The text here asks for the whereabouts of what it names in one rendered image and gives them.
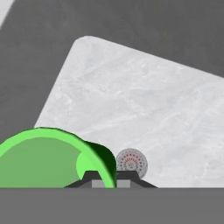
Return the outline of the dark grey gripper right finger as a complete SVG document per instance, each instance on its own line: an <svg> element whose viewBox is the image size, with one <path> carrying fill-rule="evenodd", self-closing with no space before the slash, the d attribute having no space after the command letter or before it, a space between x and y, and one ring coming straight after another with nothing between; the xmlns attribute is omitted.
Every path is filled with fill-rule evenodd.
<svg viewBox="0 0 224 224"><path fill-rule="evenodd" d="M153 184L140 179L136 171L118 171L116 184L118 188L155 188Z"/></svg>

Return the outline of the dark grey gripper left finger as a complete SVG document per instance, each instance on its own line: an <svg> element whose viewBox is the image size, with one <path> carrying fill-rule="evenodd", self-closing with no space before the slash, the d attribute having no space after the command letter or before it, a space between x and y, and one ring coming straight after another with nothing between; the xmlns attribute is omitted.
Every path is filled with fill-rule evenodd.
<svg viewBox="0 0 224 224"><path fill-rule="evenodd" d="M82 179L68 185L67 188L104 188L105 185L98 171L85 171Z"/></svg>

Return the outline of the green cup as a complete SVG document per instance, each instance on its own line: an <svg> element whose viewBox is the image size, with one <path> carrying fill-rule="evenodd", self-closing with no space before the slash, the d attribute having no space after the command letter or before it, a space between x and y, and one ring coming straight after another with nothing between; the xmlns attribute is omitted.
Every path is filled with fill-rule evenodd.
<svg viewBox="0 0 224 224"><path fill-rule="evenodd" d="M64 188L95 171L107 188L116 187L110 149L55 128L22 131L0 144L0 188Z"/></svg>

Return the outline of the grey sink with pale basin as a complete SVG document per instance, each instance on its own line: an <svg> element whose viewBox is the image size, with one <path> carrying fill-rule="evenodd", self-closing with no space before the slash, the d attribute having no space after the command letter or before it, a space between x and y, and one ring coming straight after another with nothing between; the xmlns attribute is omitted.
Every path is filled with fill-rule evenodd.
<svg viewBox="0 0 224 224"><path fill-rule="evenodd" d="M224 188L224 0L0 0L0 141L50 126Z"/></svg>

